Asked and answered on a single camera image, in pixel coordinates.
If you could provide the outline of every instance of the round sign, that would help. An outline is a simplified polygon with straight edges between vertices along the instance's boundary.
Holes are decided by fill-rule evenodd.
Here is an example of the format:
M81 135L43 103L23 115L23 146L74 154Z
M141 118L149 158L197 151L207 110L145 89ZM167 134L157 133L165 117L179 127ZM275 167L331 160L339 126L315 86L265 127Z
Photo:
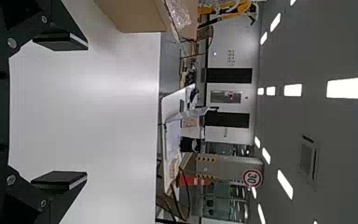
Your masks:
M258 170L247 170L243 174L243 182L250 188L257 188L263 182L263 176Z

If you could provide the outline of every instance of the black bracket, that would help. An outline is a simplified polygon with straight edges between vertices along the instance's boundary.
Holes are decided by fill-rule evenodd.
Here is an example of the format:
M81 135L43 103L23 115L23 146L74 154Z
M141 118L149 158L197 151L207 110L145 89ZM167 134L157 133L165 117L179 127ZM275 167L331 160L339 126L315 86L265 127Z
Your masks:
M0 0L0 223L59 223L87 182L86 173L53 172L31 184L7 166L8 59L31 40L54 51L89 48L61 0Z

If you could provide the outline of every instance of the gray ceiling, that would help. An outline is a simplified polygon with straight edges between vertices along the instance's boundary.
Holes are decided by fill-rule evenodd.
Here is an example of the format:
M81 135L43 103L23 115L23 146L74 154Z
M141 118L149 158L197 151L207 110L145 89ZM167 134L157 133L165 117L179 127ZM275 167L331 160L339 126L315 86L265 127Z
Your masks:
M265 182L253 202L252 223L358 223L358 100L327 99L330 79L358 77L358 0L268 0L263 8L259 87L277 86L277 96L259 96L256 135L271 155ZM278 12L282 20L269 26ZM302 83L303 96L282 96L286 84ZM300 137L321 145L317 190L297 171ZM281 169L295 189L290 201L279 182Z

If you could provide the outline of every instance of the cardboard box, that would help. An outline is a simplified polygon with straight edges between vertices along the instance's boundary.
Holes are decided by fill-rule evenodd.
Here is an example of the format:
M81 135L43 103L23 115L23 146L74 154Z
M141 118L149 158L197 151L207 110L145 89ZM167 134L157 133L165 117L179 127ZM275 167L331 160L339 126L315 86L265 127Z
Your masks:
M172 29L162 0L94 0L102 12L123 33L167 32ZM179 35L197 38L198 0L182 0L192 20Z

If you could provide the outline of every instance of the ceiling light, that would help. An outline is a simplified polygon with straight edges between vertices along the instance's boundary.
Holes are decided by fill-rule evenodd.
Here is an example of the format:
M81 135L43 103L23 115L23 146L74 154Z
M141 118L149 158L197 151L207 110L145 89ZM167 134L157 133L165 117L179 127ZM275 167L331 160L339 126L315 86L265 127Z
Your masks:
M255 137L255 145L256 145L258 148L260 148L260 146L261 146L260 140L258 139L257 136Z
M268 96L274 96L276 92L276 88L275 87L267 87L267 95Z
M252 188L252 194L254 195L254 198L257 198L257 191L255 190L255 188Z
M261 152L261 154L264 157L264 160L266 160L266 162L268 163L268 165L271 164L271 156L269 155L269 152L263 147L263 151Z
M257 95L264 95L264 88L258 88Z
M249 217L249 212L245 205L245 219L248 219L248 217Z
M292 187L292 185L290 185L289 181L283 175L281 170L278 170L278 180L281 183L281 186L283 187L287 196L289 196L290 200L293 200L293 193L294 193L293 187Z
M284 86L284 96L301 96L302 95L302 84L294 84Z
M269 30L271 32L273 32L280 22L281 22L281 13L278 13L278 15L275 17L274 21L271 23Z
M327 98L358 99L358 77L327 82Z
M266 219L264 218L263 209L261 208L260 204L257 206L257 210L258 210L258 215L260 216L261 224L266 224Z
M265 32L260 38L260 45L263 45L264 42L266 42L268 37L269 37L269 34L267 32Z

